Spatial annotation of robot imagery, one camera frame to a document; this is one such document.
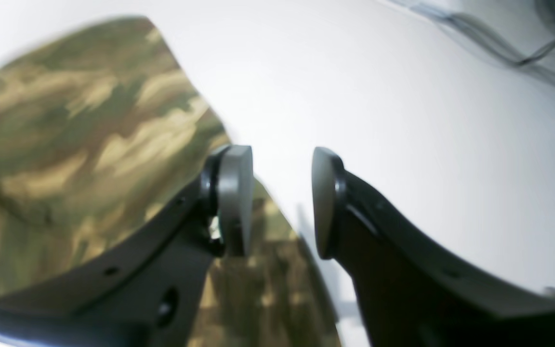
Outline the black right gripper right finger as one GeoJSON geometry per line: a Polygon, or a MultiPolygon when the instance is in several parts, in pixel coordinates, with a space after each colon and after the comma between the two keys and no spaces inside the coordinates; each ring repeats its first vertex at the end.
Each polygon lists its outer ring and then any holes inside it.
{"type": "Polygon", "coordinates": [[[342,159],[311,164],[317,254],[350,276],[373,347],[555,347],[555,298],[466,262],[342,159]]]}

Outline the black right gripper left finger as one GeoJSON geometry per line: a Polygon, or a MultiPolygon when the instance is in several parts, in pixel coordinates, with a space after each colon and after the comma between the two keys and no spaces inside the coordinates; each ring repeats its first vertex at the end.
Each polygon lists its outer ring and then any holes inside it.
{"type": "Polygon", "coordinates": [[[0,342],[17,347],[183,347],[214,260],[250,252],[250,146],[228,145],[118,246],[0,296],[0,342]]]}

